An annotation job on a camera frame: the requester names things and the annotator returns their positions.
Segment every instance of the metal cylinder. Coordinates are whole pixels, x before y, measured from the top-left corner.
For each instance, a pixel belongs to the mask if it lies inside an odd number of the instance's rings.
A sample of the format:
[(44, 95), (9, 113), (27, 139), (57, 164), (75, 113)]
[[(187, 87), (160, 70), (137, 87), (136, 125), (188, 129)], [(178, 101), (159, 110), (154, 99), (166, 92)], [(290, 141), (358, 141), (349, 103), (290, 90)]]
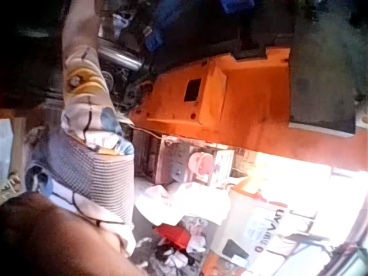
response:
[(142, 67), (143, 59), (132, 53), (118, 49), (113, 43), (102, 38), (99, 38), (98, 42), (98, 53), (101, 57), (133, 71), (138, 71)]

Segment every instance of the sleeve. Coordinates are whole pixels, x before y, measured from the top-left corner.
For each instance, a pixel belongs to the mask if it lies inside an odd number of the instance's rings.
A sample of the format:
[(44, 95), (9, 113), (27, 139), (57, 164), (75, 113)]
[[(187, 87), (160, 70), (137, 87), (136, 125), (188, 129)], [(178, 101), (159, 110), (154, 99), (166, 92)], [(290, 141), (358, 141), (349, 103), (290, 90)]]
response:
[(97, 52), (77, 47), (64, 64), (64, 103), (61, 123), (64, 131), (101, 154), (133, 154), (116, 119)]

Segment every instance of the skin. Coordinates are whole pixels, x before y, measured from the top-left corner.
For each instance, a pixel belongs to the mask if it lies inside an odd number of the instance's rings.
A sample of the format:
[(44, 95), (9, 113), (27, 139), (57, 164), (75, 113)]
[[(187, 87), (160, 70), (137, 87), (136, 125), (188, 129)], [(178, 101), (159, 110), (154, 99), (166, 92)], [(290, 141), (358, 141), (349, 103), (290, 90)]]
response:
[[(99, 0), (72, 0), (63, 31), (64, 60), (80, 45), (97, 48)], [(117, 235), (28, 193), (0, 206), (2, 272), (12, 275), (145, 275)]]
[(23, 194), (3, 204), (0, 225), (2, 252), (9, 262), (22, 264), (12, 267), (13, 274), (145, 275), (115, 246), (117, 237), (41, 194)]

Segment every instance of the red object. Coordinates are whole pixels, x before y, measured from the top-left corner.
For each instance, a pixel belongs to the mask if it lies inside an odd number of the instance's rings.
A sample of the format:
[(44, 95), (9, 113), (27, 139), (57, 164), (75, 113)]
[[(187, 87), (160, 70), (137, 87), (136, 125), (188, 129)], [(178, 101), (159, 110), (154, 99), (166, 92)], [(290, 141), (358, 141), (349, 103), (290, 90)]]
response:
[(181, 249), (186, 249), (190, 240), (190, 233), (180, 226), (161, 224), (155, 228), (155, 232), (176, 244)]
[(189, 157), (188, 168), (198, 175), (206, 175), (212, 169), (213, 157), (205, 152), (195, 152)]

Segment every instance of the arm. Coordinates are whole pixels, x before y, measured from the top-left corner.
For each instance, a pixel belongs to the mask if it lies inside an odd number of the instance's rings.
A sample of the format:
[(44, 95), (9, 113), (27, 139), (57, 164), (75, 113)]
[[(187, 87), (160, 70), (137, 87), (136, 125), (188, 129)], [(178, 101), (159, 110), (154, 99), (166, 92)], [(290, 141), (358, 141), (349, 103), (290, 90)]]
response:
[(124, 140), (98, 55), (100, 0), (72, 0), (63, 30), (64, 131), (102, 154), (132, 154)]
[(100, 0), (72, 0), (63, 29), (63, 57), (80, 45), (97, 49)]

